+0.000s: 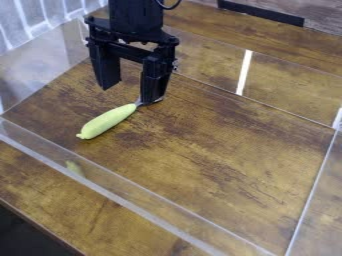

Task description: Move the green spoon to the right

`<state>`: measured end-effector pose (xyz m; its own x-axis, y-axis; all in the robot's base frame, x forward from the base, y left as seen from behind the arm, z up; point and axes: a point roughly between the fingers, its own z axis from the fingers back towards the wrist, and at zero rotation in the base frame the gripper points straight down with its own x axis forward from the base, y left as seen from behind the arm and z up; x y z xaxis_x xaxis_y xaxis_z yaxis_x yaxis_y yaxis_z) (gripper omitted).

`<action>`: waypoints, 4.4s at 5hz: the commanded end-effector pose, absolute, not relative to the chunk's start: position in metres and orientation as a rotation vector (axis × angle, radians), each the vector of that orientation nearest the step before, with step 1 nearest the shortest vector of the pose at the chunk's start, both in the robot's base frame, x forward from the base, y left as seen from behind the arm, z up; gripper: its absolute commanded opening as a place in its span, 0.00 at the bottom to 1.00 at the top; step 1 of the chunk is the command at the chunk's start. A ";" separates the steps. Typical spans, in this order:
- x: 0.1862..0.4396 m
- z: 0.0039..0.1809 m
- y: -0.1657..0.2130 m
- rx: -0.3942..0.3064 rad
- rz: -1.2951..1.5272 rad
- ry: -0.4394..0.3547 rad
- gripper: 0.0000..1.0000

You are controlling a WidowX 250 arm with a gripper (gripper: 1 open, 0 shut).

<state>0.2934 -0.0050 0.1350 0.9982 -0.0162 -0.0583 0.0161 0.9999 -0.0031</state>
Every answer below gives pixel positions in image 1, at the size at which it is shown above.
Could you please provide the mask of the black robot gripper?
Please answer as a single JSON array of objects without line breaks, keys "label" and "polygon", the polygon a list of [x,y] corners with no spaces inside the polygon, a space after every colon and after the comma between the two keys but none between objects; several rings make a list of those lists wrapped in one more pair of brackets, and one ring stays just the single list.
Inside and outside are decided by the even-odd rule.
[{"label": "black robot gripper", "polygon": [[108,17],[88,16],[86,47],[97,84],[102,90],[121,81],[120,58],[142,62],[140,100],[152,104],[165,94],[178,39],[162,31],[162,14],[180,2],[108,0]]}]

